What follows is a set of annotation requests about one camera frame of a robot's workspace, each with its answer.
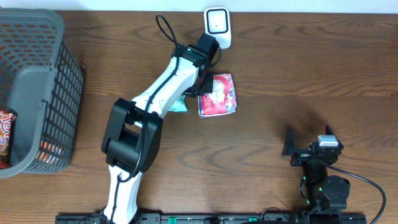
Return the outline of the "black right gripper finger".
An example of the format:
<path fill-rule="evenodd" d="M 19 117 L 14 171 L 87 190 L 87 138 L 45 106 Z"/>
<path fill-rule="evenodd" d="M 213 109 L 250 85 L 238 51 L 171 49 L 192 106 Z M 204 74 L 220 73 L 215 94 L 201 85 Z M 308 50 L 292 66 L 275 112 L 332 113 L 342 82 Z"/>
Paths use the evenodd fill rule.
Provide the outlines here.
<path fill-rule="evenodd" d="M 329 125 L 325 128 L 326 135 L 328 136 L 326 139 L 326 146 L 328 147 L 338 147 L 340 150 L 344 149 L 344 145 L 341 141 L 336 137 L 333 130 L 330 128 Z"/>
<path fill-rule="evenodd" d="M 281 152 L 282 156 L 292 156 L 296 151 L 293 129 L 288 127 L 285 143 Z"/>

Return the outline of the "purple red noodle packet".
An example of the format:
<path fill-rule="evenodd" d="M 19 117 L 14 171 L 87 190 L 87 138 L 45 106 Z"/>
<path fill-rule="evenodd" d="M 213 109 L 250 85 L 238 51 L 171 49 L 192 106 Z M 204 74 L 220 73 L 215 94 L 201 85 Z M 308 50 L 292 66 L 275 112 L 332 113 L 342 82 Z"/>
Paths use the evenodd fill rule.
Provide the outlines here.
<path fill-rule="evenodd" d="M 232 74 L 213 76 L 213 91 L 198 98 L 200 118 L 223 116 L 234 113 L 237 107 Z"/>

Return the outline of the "teal white snack packet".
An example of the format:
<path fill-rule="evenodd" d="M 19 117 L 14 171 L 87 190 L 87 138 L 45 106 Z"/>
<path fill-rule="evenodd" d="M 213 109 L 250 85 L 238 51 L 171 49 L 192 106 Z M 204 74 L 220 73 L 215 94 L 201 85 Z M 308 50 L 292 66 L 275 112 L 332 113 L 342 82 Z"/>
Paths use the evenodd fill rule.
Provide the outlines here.
<path fill-rule="evenodd" d="M 188 111 L 185 95 L 180 95 L 179 98 L 173 103 L 173 105 L 169 109 L 170 112 L 175 113 L 185 113 Z"/>

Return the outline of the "red orange snack bag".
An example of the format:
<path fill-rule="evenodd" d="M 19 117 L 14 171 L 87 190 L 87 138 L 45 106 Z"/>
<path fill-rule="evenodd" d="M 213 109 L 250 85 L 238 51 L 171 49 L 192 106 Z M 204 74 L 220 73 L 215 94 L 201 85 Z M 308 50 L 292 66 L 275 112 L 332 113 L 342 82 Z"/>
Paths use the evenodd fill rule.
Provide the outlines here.
<path fill-rule="evenodd" d="M 1 169 L 9 167 L 11 129 L 16 115 L 1 110 Z"/>

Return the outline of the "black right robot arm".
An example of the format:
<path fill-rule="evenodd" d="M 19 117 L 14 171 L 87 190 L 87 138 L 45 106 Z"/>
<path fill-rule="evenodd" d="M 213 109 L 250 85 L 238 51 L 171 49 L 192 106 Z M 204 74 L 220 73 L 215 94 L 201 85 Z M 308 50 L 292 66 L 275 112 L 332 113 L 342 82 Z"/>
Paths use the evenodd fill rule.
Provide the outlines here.
<path fill-rule="evenodd" d="M 319 212 L 339 212 L 347 208 L 350 182 L 337 175 L 328 175 L 327 168 L 338 160 L 344 146 L 329 126 L 309 147 L 296 147 L 294 133 L 287 131 L 283 156 L 290 157 L 291 166 L 303 169 L 302 196 L 311 208 Z"/>

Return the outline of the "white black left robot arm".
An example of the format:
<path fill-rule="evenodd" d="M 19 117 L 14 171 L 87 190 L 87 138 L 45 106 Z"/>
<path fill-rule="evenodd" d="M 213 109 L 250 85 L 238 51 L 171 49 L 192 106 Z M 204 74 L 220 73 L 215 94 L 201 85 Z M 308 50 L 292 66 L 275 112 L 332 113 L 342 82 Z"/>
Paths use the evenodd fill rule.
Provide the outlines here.
<path fill-rule="evenodd" d="M 142 176 L 160 149 L 165 115 L 180 96 L 199 94 L 219 50 L 219 46 L 177 46 L 166 69 L 148 89 L 113 104 L 101 143 L 111 178 L 102 223 L 133 221 Z"/>

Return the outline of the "white barcode scanner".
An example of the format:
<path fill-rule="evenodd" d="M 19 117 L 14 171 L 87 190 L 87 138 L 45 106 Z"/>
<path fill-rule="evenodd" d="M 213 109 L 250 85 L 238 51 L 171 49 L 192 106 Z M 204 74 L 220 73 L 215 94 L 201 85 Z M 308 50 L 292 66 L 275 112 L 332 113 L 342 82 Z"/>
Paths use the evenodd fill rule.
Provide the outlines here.
<path fill-rule="evenodd" d="M 205 33 L 214 37 L 222 49 L 231 46 L 231 19 L 225 7 L 210 7 L 204 11 Z"/>

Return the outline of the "dark grey plastic basket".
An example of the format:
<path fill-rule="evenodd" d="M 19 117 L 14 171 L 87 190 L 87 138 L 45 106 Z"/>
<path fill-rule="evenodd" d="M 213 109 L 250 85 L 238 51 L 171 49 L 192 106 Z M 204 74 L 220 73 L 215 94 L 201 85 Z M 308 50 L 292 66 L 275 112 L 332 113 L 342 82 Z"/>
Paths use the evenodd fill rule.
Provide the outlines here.
<path fill-rule="evenodd" d="M 64 31 L 51 10 L 1 9 L 1 109 L 17 116 L 3 179 L 53 174 L 70 163 L 85 74 Z"/>

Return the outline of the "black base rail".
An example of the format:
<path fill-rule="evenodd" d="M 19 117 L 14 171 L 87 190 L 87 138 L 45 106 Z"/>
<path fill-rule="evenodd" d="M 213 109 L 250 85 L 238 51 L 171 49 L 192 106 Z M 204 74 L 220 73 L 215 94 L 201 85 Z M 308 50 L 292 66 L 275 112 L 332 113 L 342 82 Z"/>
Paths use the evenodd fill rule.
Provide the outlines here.
<path fill-rule="evenodd" d="M 240 223 L 340 223 L 366 224 L 364 215 L 358 214 L 313 214 L 309 218 L 300 218 L 297 215 L 266 213 L 264 215 L 176 215 L 159 213 L 141 213 L 131 220 L 133 224 L 240 224 Z"/>

